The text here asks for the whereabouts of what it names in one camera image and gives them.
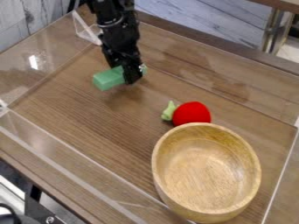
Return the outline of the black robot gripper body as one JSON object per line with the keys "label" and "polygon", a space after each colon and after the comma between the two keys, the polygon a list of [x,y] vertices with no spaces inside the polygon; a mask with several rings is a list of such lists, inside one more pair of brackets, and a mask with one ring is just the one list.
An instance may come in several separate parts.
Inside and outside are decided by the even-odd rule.
{"label": "black robot gripper body", "polygon": [[98,27],[102,30],[99,39],[103,50],[111,50],[125,60],[139,60],[141,39],[139,21],[137,18],[135,0],[87,0],[93,14],[97,15]]}

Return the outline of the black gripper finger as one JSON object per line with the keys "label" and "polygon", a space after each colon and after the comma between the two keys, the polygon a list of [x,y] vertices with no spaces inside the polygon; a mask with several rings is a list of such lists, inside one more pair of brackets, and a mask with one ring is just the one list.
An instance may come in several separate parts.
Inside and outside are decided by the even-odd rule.
{"label": "black gripper finger", "polygon": [[111,68],[119,67],[122,65],[119,55],[115,52],[111,50],[103,50],[103,54]]}
{"label": "black gripper finger", "polygon": [[143,77],[143,63],[139,60],[126,59],[122,64],[126,84],[134,84]]}

